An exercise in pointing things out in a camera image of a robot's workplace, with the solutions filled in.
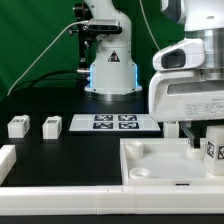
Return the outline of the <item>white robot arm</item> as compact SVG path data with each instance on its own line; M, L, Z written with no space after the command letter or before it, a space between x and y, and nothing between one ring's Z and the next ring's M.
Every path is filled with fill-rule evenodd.
M131 59L131 22L112 0L84 0L98 49L86 90L115 98L141 87ZM149 114L156 122L224 119L224 0L161 0L161 11L184 26L185 38L158 51L149 84Z

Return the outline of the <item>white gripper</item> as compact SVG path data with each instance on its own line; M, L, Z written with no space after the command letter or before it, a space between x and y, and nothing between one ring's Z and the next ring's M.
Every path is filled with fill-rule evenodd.
M196 70L157 72L149 84L149 114L156 122L181 121L192 149L200 137L190 121L224 118L224 80L203 80Z

